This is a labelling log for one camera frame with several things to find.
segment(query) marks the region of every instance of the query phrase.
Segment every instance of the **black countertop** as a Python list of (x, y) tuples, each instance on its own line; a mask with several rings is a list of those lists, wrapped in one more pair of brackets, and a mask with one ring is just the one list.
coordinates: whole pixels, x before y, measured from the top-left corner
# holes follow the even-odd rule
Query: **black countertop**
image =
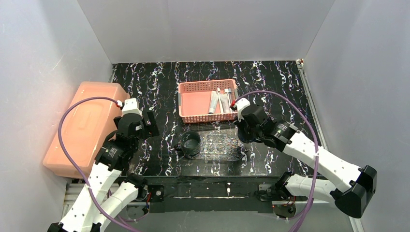
[[(285, 171), (311, 175), (313, 170), (299, 160), (252, 143), (236, 161), (189, 159), (173, 150), (185, 131), (235, 136), (232, 122), (184, 124), (178, 115), (177, 85), (181, 82), (234, 79), (239, 95), (254, 90), (272, 90), (288, 99), (314, 125), (308, 99), (295, 61), (123, 63), (114, 65), (113, 82), (138, 99), (143, 111), (155, 113), (160, 136), (141, 141), (129, 172), (145, 176), (281, 176)], [(294, 123), (312, 139), (307, 125), (283, 100), (270, 95), (254, 95), (251, 102), (263, 105), (274, 119)]]

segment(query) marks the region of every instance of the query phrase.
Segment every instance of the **gray wall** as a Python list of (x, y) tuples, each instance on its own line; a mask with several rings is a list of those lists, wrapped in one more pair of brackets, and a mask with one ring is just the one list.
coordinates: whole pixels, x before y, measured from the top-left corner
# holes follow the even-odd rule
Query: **gray wall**
[(43, 157), (79, 84), (110, 73), (76, 1), (1, 1), (0, 231), (44, 232), (60, 220), (66, 182)]
[(368, 232), (410, 230), (409, 4), (336, 0), (305, 59), (330, 150), (378, 170)]
[(78, 0), (112, 63), (295, 60), (334, 0)]

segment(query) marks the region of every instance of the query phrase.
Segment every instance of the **marble pattern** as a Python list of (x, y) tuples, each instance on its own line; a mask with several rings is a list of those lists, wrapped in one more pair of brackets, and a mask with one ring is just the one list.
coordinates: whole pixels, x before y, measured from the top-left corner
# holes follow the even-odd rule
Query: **marble pattern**
[[(113, 82), (121, 84), (132, 97), (137, 98), (143, 111), (153, 111), (160, 129), (160, 136), (140, 142), (129, 172), (166, 176), (280, 176), (285, 171), (312, 174), (312, 169), (299, 160), (263, 144), (252, 143), (250, 151), (237, 161), (188, 159), (173, 149), (184, 131), (235, 131), (232, 122), (184, 124), (178, 115), (178, 83), (218, 79), (234, 79), (239, 95), (254, 90), (272, 90), (282, 94), (295, 103), (314, 126), (295, 61), (116, 64)], [(249, 100), (262, 105), (274, 119), (294, 123), (312, 138), (307, 125), (285, 101), (267, 94), (254, 95)]]

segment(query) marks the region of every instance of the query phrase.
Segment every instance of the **purple cable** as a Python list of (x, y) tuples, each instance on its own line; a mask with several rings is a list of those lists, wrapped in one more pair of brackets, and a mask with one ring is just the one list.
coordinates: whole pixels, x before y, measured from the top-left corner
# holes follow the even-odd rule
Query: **purple cable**
[[(108, 193), (107, 193), (107, 198), (109, 198), (109, 197), (111, 197), (111, 190), (109, 189), (108, 190)], [(136, 221), (139, 221), (139, 220), (141, 220), (141, 219), (143, 219), (143, 218), (145, 218), (146, 216), (148, 215), (148, 213), (146, 213), (146, 214), (144, 214), (142, 217), (140, 217), (140, 218), (137, 218), (137, 219), (125, 219), (125, 218), (123, 218), (123, 217), (121, 217), (121, 216), (118, 216), (118, 219), (122, 222), (122, 223), (124, 223), (124, 224), (127, 224), (127, 222), (136, 222)]]
[[(289, 105), (291, 105), (291, 107), (293, 107), (293, 109), (300, 115), (300, 117), (306, 122), (307, 127), (309, 127), (310, 133), (312, 133), (313, 135), (313, 142), (315, 144), (315, 152), (318, 153), (319, 151), (319, 143), (318, 143), (318, 139), (316, 136), (315, 131), (313, 130), (312, 125), (309, 123), (308, 119), (303, 115), (303, 113), (287, 98), (283, 97), (282, 95), (272, 92), (272, 91), (267, 91), (267, 90), (257, 90), (257, 91), (252, 91), (249, 93), (246, 93), (244, 95), (242, 95), (241, 97), (237, 98), (235, 100), (235, 102), (238, 102), (241, 98), (244, 98), (250, 94), (254, 94), (254, 93), (269, 93), (272, 95), (275, 95), (279, 98), (282, 98), (283, 100), (285, 100)], [(312, 187), (310, 189), (309, 192), (309, 197), (307, 200), (307, 204), (305, 206), (305, 208), (298, 213), (297, 215), (295, 215), (294, 217), (291, 217), (290, 219), (295, 219), (297, 218), (300, 214), (302, 214), (302, 216), (298, 219), (298, 221), (291, 227), (291, 229), (289, 230), (289, 232), (295, 232), (298, 231), (300, 226), (303, 223), (303, 220), (305, 220), (306, 215), (308, 214), (308, 211), (310, 210), (310, 208), (313, 205), (313, 192), (315, 191), (315, 185), (316, 185), (316, 178), (318, 176), (318, 167), (319, 167), (319, 156), (316, 156), (315, 158), (315, 167), (313, 169), (313, 180), (312, 180)]]
[[(59, 142), (60, 142), (60, 146), (61, 149), (63, 150), (65, 156), (67, 157), (67, 159), (70, 161), (70, 163), (75, 167), (75, 169), (77, 169), (77, 171), (80, 173), (80, 175), (82, 176), (82, 178), (84, 179), (84, 181), (86, 182), (86, 185), (90, 186), (90, 183), (86, 177), (86, 175), (84, 174), (84, 172), (81, 170), (81, 168), (75, 163), (75, 161), (71, 158), (71, 156), (68, 154), (67, 149), (65, 148), (65, 145), (63, 143), (63, 138), (62, 138), (62, 126), (63, 126), (63, 122), (65, 120), (65, 118), (67, 117), (68, 113), (73, 110), (74, 108), (76, 108), (79, 104), (90, 101), (90, 100), (96, 100), (96, 99), (102, 99), (102, 100), (109, 100), (114, 102), (115, 104), (117, 104), (117, 101), (108, 97), (91, 97), (91, 98), (86, 98), (84, 100), (81, 100), (79, 102), (77, 102), (76, 104), (72, 105), (70, 108), (68, 108), (68, 110), (63, 114), (63, 116), (61, 117), (61, 121), (59, 123), (59, 130), (58, 130), (58, 135), (59, 135)], [(94, 194), (92, 193), (91, 188), (88, 188), (88, 192), (90, 194), (91, 200), (94, 203), (94, 205), (97, 207), (97, 209), (106, 217), (108, 218), (110, 221), (112, 221), (113, 223), (121, 226), (122, 228), (129, 230), (131, 232), (141, 232), (129, 225), (127, 225), (126, 223), (121, 223), (117, 220), (115, 220), (114, 218), (112, 218), (108, 213), (106, 213), (100, 206), (100, 204), (98, 204), (97, 199), (95, 199)]]

